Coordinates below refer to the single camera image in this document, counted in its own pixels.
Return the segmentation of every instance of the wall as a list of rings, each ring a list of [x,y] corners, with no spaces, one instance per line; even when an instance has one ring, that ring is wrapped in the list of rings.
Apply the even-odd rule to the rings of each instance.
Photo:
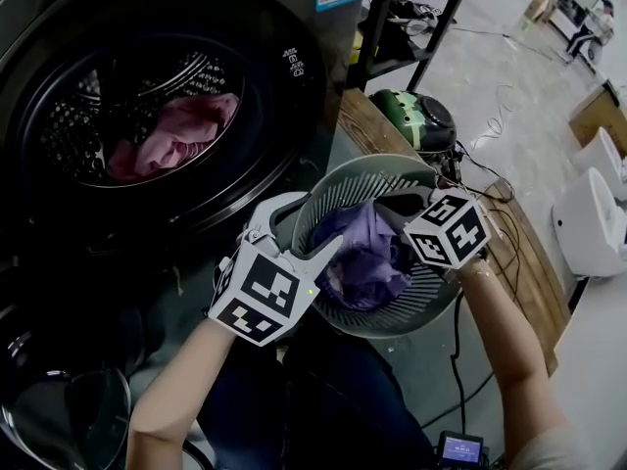
[[[589,284],[555,350],[557,401],[599,470],[626,468],[626,329],[627,273]]]

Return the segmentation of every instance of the purple clothing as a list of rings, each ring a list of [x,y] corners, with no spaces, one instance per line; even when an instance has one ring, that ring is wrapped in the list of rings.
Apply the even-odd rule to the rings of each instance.
[[[373,309],[395,300],[410,284],[410,275],[400,269],[401,250],[392,242],[396,234],[373,199],[327,214],[313,231],[310,248],[337,235],[344,236],[342,246],[315,281],[337,304]]]

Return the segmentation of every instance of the floor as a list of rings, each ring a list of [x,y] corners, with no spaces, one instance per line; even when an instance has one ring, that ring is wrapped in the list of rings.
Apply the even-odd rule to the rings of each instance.
[[[432,0],[439,6],[442,2]],[[568,294],[574,278],[561,257],[551,226],[551,205],[569,179],[575,176],[570,162],[578,143],[567,121],[575,106],[597,84],[581,62],[566,67],[556,58],[564,49],[563,39],[545,26],[529,25],[525,29],[499,29],[490,17],[464,0],[458,14],[457,28],[507,32],[524,44],[543,52],[529,51],[501,36],[475,34],[451,29],[418,91],[439,99],[452,112],[458,139],[472,157],[491,166],[514,186],[516,197],[553,262]],[[366,93],[381,88],[404,88],[413,67],[394,71],[371,81]],[[503,134],[497,137],[488,127],[488,118],[503,116]],[[339,128],[336,133],[330,167],[358,155]],[[494,176],[469,162],[462,163],[466,185],[486,188]],[[166,345],[151,356],[147,367],[131,381],[137,397],[179,344],[201,318],[200,308],[209,297],[207,280],[213,266],[181,266],[158,311],[168,314]],[[453,312],[450,307],[441,317],[418,332],[395,340],[374,342],[393,365],[404,390],[407,405],[421,424],[458,402],[458,389],[451,371],[449,356],[454,350]],[[460,318],[461,352],[459,372],[466,395],[471,394],[490,374],[474,322],[462,307]],[[485,438],[491,454],[504,450],[500,397],[494,380],[467,405],[467,432]],[[436,443],[442,430],[459,430],[459,412],[455,411],[426,429]],[[192,440],[202,440],[198,430]],[[210,451],[206,442],[203,448]]]

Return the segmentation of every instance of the person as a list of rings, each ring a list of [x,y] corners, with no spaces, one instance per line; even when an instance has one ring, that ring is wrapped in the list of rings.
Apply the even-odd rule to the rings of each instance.
[[[584,43],[591,40],[598,40],[601,45],[606,45],[614,33],[614,5],[610,0],[602,0],[603,10],[596,11],[588,15],[581,26],[581,29],[572,35],[566,48],[569,58],[567,63],[572,63]]]
[[[458,281],[501,392],[508,468],[588,468],[534,331],[490,265],[474,259]],[[302,325],[281,366],[275,347],[201,322],[137,403],[126,468],[181,469],[196,418],[219,468],[229,470],[437,465],[387,362],[367,340],[328,324]]]

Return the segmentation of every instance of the electronic device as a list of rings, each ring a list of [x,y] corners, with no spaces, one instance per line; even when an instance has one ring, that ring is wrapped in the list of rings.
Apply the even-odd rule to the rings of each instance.
[[[370,100],[419,154],[452,150],[458,138],[451,113],[437,99],[383,89]]]
[[[484,468],[483,439],[445,431],[440,434],[436,453],[440,468]]]

